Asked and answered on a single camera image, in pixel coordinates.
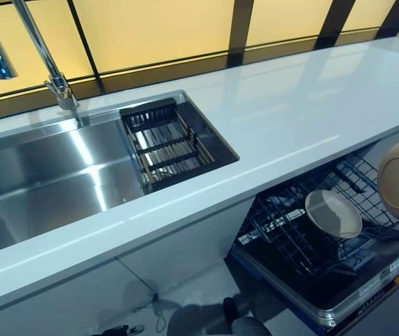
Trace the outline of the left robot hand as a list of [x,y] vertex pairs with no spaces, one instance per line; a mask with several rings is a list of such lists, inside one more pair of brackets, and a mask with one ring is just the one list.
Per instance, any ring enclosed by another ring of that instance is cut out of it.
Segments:
[[135,336],[141,334],[144,330],[144,325],[118,325],[105,330],[101,336]]

